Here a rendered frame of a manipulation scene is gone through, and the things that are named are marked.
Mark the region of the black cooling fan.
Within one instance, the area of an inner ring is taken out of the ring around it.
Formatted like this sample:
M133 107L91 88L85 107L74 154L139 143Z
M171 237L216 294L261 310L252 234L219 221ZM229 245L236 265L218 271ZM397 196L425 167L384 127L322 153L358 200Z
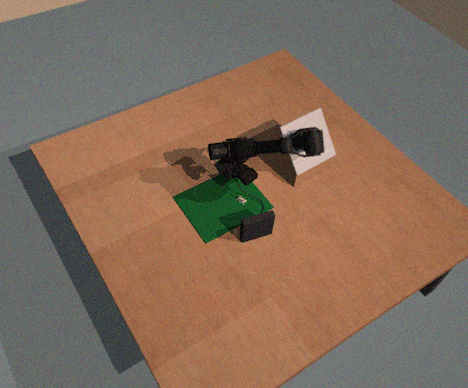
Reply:
M239 239L241 243L272 234L275 214L272 211L241 220Z

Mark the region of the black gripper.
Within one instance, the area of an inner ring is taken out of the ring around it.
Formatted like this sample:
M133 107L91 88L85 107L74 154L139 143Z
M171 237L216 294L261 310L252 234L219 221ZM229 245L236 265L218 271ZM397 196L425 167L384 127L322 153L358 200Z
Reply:
M244 162L235 162L236 172L234 173L235 177L244 184L248 185L258 176L258 173L251 167L249 168Z

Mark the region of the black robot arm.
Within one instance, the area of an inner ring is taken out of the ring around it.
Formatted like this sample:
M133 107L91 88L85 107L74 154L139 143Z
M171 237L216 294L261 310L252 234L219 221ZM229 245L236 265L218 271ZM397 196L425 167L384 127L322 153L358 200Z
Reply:
M320 156L320 153L324 153L322 132L311 127L299 129L280 140L257 142L246 137L226 139L226 142L208 145L209 157L211 161L219 160L215 163L216 169L222 177L229 178L236 170L235 162L246 162L257 154L296 154L303 158ZM303 150L305 155L293 152L293 148L295 151Z

